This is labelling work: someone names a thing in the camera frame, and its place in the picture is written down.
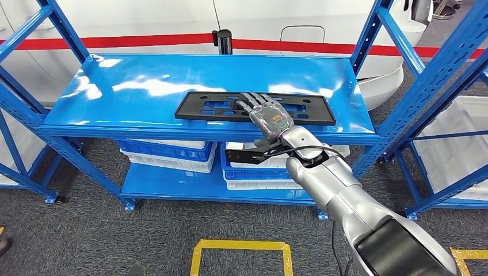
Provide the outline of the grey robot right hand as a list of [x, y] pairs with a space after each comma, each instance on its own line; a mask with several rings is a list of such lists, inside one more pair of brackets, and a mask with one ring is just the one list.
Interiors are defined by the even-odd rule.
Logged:
[[268, 94], [255, 92], [241, 94], [246, 98], [246, 102], [238, 100], [237, 105], [244, 109], [254, 125], [262, 132], [263, 138], [254, 141], [257, 147], [275, 144], [283, 132], [294, 126], [290, 114]]

